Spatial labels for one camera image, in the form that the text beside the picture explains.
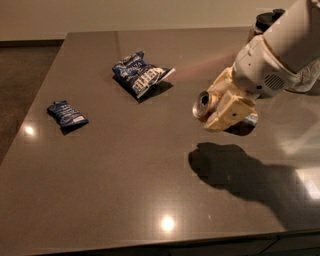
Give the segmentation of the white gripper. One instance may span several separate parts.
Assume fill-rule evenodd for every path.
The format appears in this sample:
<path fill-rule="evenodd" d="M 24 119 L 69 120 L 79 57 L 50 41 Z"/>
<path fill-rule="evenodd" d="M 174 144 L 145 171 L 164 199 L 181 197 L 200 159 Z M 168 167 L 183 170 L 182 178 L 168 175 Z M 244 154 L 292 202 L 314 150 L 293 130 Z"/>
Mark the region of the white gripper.
<path fill-rule="evenodd" d="M 246 92 L 270 98 L 294 85 L 297 79 L 298 75 L 288 70 L 272 54 L 262 35 L 253 37 L 239 51 L 232 68 L 225 68 L 207 89 L 211 99 L 222 99 L 204 128 L 218 132 L 240 122 L 256 126 L 258 114 L 255 102 L 232 93 L 235 90 L 233 81 Z"/>

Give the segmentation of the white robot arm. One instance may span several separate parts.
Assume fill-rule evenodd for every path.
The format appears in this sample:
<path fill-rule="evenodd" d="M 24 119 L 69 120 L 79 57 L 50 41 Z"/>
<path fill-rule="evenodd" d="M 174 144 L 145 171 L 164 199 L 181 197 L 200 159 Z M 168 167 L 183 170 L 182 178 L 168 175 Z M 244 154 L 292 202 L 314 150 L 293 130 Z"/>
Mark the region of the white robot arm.
<path fill-rule="evenodd" d="M 224 131 L 258 122 L 256 100 L 293 86 L 298 72 L 319 57 L 320 1 L 297 0 L 264 33 L 254 36 L 208 88 L 204 127 Z"/>

